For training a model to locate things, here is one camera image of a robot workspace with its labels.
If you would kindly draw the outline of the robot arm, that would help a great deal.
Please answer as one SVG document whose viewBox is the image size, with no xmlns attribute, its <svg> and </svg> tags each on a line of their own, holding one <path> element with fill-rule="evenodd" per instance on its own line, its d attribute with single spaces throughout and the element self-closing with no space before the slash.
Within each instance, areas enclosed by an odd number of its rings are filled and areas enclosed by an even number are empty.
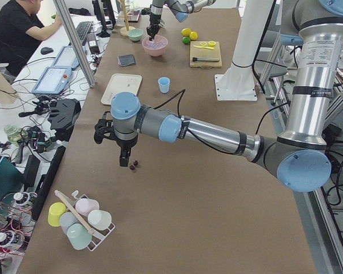
<svg viewBox="0 0 343 274">
<path fill-rule="evenodd" d="M 333 95 L 337 62 L 343 44 L 343 1 L 285 1 L 281 32 L 302 42 L 289 115 L 276 138 L 249 135 L 243 128 L 254 110 L 240 108 L 231 130 L 168 110 L 141 104 L 129 92 L 111 101 L 110 135 L 121 148 L 120 164 L 126 166 L 139 134 L 162 142 L 190 139 L 223 154 L 245 157 L 266 169 L 285 187 L 310 192 L 323 186 L 331 174 L 322 137 L 325 115 Z"/>
<path fill-rule="evenodd" d="M 215 0 L 197 0 L 180 3 L 177 0 L 153 0 L 150 6 L 150 24 L 146 28 L 149 40 L 153 41 L 161 28 L 161 18 L 164 6 L 170 9 L 178 22 L 183 22 L 189 14 L 199 12 L 203 7 L 211 6 L 215 2 Z"/>
</svg>

